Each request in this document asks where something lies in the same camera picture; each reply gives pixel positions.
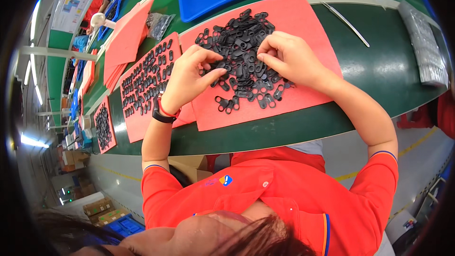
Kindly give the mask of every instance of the red string bracelet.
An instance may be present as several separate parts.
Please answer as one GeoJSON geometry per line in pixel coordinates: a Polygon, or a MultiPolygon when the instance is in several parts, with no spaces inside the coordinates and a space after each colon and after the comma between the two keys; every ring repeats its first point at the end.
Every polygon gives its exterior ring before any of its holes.
{"type": "Polygon", "coordinates": [[[160,107],[160,110],[161,110],[165,115],[170,116],[170,117],[175,117],[175,118],[177,118],[178,115],[180,114],[180,111],[182,110],[182,109],[180,108],[180,109],[177,111],[177,113],[175,113],[175,115],[171,115],[171,114],[167,113],[167,112],[163,109],[163,107],[161,106],[161,94],[158,96],[158,105],[159,105],[159,107],[160,107]]]}

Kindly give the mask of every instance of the yellow floor line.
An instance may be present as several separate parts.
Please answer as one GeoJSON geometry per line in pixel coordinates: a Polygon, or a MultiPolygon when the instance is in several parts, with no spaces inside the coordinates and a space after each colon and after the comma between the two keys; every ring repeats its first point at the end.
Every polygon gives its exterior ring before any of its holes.
{"type": "MultiPolygon", "coordinates": [[[[415,143],[413,143],[412,145],[410,145],[409,147],[405,148],[403,151],[399,152],[398,153],[398,158],[400,158],[401,156],[405,155],[406,153],[408,153],[409,151],[411,151],[412,149],[416,148],[418,145],[420,145],[422,142],[424,142],[426,139],[428,139],[432,134],[434,134],[436,131],[437,131],[438,128],[434,127],[431,131],[429,131],[426,135],[424,135],[421,139],[417,140],[415,143]]],[[[105,171],[108,171],[110,173],[113,173],[115,175],[119,175],[121,177],[124,177],[124,178],[127,178],[127,179],[131,179],[131,180],[134,180],[134,181],[137,181],[137,182],[140,182],[141,179],[138,179],[138,178],[134,178],[134,177],[131,177],[131,176],[128,176],[128,175],[125,175],[125,174],[122,174],[122,173],[118,173],[118,172],[115,172],[114,170],[111,170],[111,169],[108,169],[108,168],[105,168],[101,165],[95,165],[96,167],[100,168],[100,169],[103,169],[105,171]]],[[[340,181],[343,181],[343,180],[346,180],[346,179],[350,179],[350,178],[353,178],[355,176],[357,176],[357,174],[359,173],[359,171],[356,171],[356,172],[352,172],[352,173],[349,173],[349,174],[346,174],[346,175],[343,175],[343,176],[339,176],[339,177],[336,177],[335,180],[337,180],[338,182],[340,181]]]]}
{"type": "MultiPolygon", "coordinates": [[[[413,148],[416,148],[418,145],[420,145],[421,143],[423,143],[426,139],[428,139],[432,134],[434,134],[436,131],[437,131],[438,128],[436,127],[433,127],[431,131],[429,131],[426,135],[424,135],[421,139],[417,140],[415,143],[413,143],[412,145],[410,145],[409,147],[405,148],[403,151],[399,152],[398,153],[398,158],[400,158],[401,156],[405,155],[406,153],[408,153],[409,151],[411,151],[413,148]]],[[[360,171],[356,171],[356,172],[352,172],[352,173],[349,173],[349,174],[346,174],[346,175],[343,175],[343,176],[339,176],[339,177],[336,177],[335,180],[337,180],[338,182],[340,181],[343,181],[343,180],[346,180],[346,179],[350,179],[350,178],[353,178],[355,176],[357,176],[357,174],[359,173],[360,171]]]]}

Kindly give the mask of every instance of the finger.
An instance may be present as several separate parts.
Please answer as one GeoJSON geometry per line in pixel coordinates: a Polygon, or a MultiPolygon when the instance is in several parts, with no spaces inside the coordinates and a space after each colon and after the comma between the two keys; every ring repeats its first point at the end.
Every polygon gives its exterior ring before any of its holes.
{"type": "Polygon", "coordinates": [[[258,60],[263,61],[266,65],[270,66],[278,73],[282,73],[287,67],[287,64],[270,54],[258,54],[258,60]]]}
{"type": "Polygon", "coordinates": [[[280,37],[278,35],[268,35],[265,37],[264,41],[262,41],[261,45],[258,49],[258,54],[266,53],[268,50],[274,48],[276,50],[284,51],[286,47],[286,42],[288,39],[284,37],[280,37]]]}
{"type": "Polygon", "coordinates": [[[223,56],[208,49],[201,48],[193,53],[188,59],[192,65],[198,65],[202,62],[212,63],[216,60],[222,60],[223,56]]]}
{"type": "Polygon", "coordinates": [[[225,69],[214,69],[211,72],[204,75],[203,77],[199,78],[197,81],[205,89],[210,84],[212,84],[215,80],[217,80],[217,78],[219,78],[222,75],[225,75],[226,72],[228,72],[228,71],[225,69]]]}
{"type": "Polygon", "coordinates": [[[201,63],[202,67],[209,70],[210,68],[212,68],[207,62],[202,62],[201,63]]]}
{"type": "Polygon", "coordinates": [[[288,33],[285,33],[285,32],[282,32],[282,31],[274,31],[272,33],[272,35],[278,35],[280,37],[285,37],[285,38],[288,38],[288,39],[295,39],[297,38],[296,36],[293,36],[293,35],[290,35],[288,33]]]}
{"type": "Polygon", "coordinates": [[[204,49],[199,45],[192,45],[190,46],[181,56],[181,58],[189,58],[192,54],[196,53],[198,50],[204,49]]]}
{"type": "Polygon", "coordinates": [[[270,54],[273,57],[276,57],[278,55],[277,50],[274,48],[271,48],[270,50],[268,50],[267,54],[270,54]]]}

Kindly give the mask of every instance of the tweezers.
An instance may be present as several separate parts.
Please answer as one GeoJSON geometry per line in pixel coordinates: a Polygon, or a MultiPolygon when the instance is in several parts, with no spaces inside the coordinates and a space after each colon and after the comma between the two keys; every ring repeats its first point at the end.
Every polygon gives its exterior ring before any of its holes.
{"type": "Polygon", "coordinates": [[[333,14],[335,14],[338,18],[340,18],[346,25],[348,25],[354,31],[354,33],[362,40],[362,42],[365,44],[365,46],[367,46],[369,48],[369,43],[365,40],[365,38],[357,31],[356,28],[354,28],[354,26],[351,23],[349,23],[349,21],[343,15],[340,14],[340,12],[337,11],[337,9],[328,5],[324,1],[322,1],[321,3],[325,7],[327,7],[333,14]]]}

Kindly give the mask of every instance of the poster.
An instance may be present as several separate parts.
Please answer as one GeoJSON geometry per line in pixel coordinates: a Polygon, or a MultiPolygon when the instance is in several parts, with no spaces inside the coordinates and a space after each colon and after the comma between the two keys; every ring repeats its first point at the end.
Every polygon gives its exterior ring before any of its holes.
{"type": "Polygon", "coordinates": [[[58,0],[51,29],[74,33],[89,0],[58,0]]]}

